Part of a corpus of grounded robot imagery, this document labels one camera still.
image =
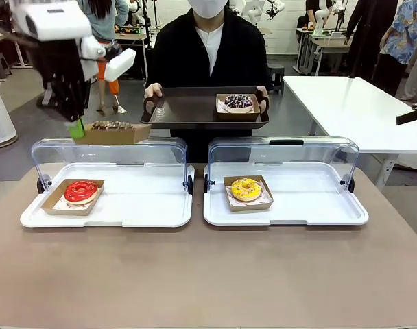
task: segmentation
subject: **yellow glazed donut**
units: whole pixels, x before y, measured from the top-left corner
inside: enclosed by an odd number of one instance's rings
[[[262,188],[255,180],[244,178],[231,184],[231,193],[240,201],[250,202],[261,196]]]

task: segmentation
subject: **transparent dome lid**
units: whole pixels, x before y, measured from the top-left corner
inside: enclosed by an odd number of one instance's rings
[[[349,189],[358,156],[358,146],[342,137],[219,138],[209,147],[207,189],[220,177],[249,175],[250,164],[255,166],[253,171],[258,175],[264,168],[288,163],[331,166],[338,183]]]
[[[187,146],[179,138],[149,138],[133,145],[78,145],[70,138],[43,139],[32,147],[32,159],[45,190],[51,181],[69,165],[95,167],[166,166],[181,167],[184,188],[189,190]]]

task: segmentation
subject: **tray handle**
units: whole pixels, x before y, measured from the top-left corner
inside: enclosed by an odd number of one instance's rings
[[[291,145],[304,145],[305,141],[302,139],[272,139],[270,140],[271,146],[291,146]]]
[[[152,109],[147,108],[147,103],[152,102],[154,104],[154,107]],[[152,115],[154,113],[155,108],[160,108],[164,104],[164,97],[158,96],[156,93],[152,97],[145,98],[143,101],[143,111],[144,113],[148,113],[149,115]]]
[[[264,101],[266,103],[265,112],[262,112],[261,115],[264,114],[264,113],[267,114],[268,110],[270,109],[270,99],[268,97],[264,96],[263,93],[259,89],[256,89],[256,92],[254,94],[256,95],[256,98],[257,98],[257,101],[258,101],[259,104],[262,101]]]

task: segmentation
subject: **chair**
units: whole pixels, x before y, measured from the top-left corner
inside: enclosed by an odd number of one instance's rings
[[[4,55],[0,53],[0,79],[5,79],[9,74],[12,74],[8,62]]]
[[[281,64],[269,64],[268,68],[270,69],[270,75],[272,79],[273,91],[278,91],[283,94],[283,76],[285,75],[285,67]]]

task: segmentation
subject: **red glazed donut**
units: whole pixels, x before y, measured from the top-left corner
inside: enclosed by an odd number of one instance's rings
[[[70,204],[87,204],[94,199],[96,194],[96,183],[81,180],[69,185],[65,189],[64,197]]]

